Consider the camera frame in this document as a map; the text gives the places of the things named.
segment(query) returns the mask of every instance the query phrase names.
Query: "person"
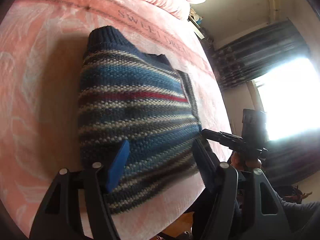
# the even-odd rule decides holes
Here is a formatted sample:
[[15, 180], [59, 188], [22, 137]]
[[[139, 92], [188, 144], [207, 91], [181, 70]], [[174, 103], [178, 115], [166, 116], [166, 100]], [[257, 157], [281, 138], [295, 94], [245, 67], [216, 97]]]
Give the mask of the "person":
[[[237, 170], [244, 170], [238, 153], [234, 153], [231, 158], [231, 165]], [[245, 165], [249, 169], [261, 168], [261, 161], [246, 161]], [[289, 203], [284, 201], [276, 193], [284, 209], [289, 227], [293, 233], [291, 240], [314, 240], [319, 239], [320, 225], [320, 202], [311, 202], [306, 204]], [[214, 204], [212, 194], [205, 188], [197, 200], [187, 209], [185, 213], [193, 213], [192, 238], [199, 240], [207, 224], [211, 210]]]

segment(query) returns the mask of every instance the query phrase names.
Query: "hand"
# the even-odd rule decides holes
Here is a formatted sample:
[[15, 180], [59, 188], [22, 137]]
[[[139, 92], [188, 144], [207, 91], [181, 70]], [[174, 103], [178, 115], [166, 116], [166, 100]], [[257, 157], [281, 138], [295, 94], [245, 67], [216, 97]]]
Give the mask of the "hand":
[[[231, 157], [231, 165], [237, 170], [244, 171], [244, 166], [242, 165], [241, 158], [237, 152]], [[254, 168], [261, 169], [261, 161], [259, 159], [245, 161], [245, 165], [250, 170], [253, 170]]]

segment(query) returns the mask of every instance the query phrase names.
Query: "folded sweater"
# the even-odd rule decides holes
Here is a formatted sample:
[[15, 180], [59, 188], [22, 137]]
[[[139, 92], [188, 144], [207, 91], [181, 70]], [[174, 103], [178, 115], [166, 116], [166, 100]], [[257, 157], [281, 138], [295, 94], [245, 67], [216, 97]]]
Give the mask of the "folded sweater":
[[108, 161], [111, 143], [130, 143], [123, 176], [104, 196], [112, 213], [132, 209], [197, 172], [191, 145], [201, 125], [190, 80], [164, 55], [140, 52], [111, 26], [92, 31], [78, 103], [84, 167]]

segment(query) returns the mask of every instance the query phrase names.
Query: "wooden floor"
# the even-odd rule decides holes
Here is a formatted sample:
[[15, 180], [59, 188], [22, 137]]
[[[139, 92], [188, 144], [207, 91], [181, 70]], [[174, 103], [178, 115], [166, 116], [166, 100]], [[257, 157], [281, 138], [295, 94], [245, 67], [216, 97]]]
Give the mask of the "wooden floor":
[[169, 236], [177, 237], [181, 233], [185, 231], [191, 230], [192, 227], [192, 214], [182, 214], [175, 222], [173, 222], [171, 225], [169, 225], [163, 232]]

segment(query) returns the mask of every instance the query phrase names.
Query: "ribbed cuff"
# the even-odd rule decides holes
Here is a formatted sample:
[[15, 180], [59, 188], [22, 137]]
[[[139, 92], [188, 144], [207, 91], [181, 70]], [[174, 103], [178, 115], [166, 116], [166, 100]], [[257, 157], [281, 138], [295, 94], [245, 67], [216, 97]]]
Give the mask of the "ribbed cuff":
[[110, 44], [125, 45], [128, 48], [135, 48], [117, 29], [112, 26], [105, 26], [93, 30], [88, 38], [88, 48], [100, 45], [106, 47]]

